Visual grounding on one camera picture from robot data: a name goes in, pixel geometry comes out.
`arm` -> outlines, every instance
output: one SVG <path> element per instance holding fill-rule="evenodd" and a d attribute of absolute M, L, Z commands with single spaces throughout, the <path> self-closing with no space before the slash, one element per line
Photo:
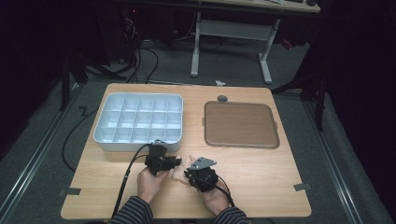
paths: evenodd
<path fill-rule="evenodd" d="M 215 219 L 215 224 L 248 224 L 247 215 L 237 207 L 229 207 L 224 209 Z"/>
<path fill-rule="evenodd" d="M 228 192 L 223 182 L 219 181 L 217 186 Z M 200 194 L 206 207 L 216 215 L 215 224 L 249 223 L 247 215 L 237 207 L 230 207 L 227 196 L 219 189 L 214 188 L 209 192 L 200 192 Z"/>
<path fill-rule="evenodd" d="M 149 204 L 160 191 L 169 171 L 158 173 L 157 176 L 143 169 L 137 176 L 137 197 L 131 197 L 110 223 L 149 224 L 153 215 Z"/>
<path fill-rule="evenodd" d="M 110 224 L 149 224 L 152 221 L 149 204 L 139 197 L 131 197 L 120 211 L 110 220 Z"/>

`plastic organizer tray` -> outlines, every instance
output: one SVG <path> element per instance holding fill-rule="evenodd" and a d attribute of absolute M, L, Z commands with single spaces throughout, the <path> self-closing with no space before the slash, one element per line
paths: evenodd
<path fill-rule="evenodd" d="M 137 151 L 156 140 L 169 151 L 177 151 L 182 120 L 179 95 L 115 92 L 105 100 L 93 139 L 108 151 Z"/>

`black tape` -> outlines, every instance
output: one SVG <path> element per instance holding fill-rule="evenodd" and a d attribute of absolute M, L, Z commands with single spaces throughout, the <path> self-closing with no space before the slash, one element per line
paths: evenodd
<path fill-rule="evenodd" d="M 59 196 L 60 197 L 64 197 L 67 194 L 69 194 L 69 195 L 79 195 L 80 192 L 81 192 L 81 189 L 72 189 L 72 188 L 61 189 L 59 191 Z"/>
<path fill-rule="evenodd" d="M 301 183 L 301 184 L 298 184 L 298 185 L 294 185 L 294 189 L 296 191 L 300 191 L 300 190 L 303 190 L 303 189 L 305 191 L 307 191 L 307 190 L 311 190 L 312 188 L 311 188 L 311 185 L 309 185 L 309 184 Z"/>

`brown tray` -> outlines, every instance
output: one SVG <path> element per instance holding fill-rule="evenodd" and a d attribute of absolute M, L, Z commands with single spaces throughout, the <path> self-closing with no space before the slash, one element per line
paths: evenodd
<path fill-rule="evenodd" d="M 215 147 L 279 147 L 272 110 L 248 103 L 205 104 L 205 140 Z"/>

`person's left hand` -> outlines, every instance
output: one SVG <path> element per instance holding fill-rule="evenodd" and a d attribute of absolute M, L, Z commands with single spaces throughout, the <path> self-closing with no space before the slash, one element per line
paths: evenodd
<path fill-rule="evenodd" d="M 152 199 L 160 192 L 163 181 L 168 177 L 169 171 L 153 175 L 149 168 L 143 169 L 137 176 L 137 196 L 146 203 L 151 203 Z"/>

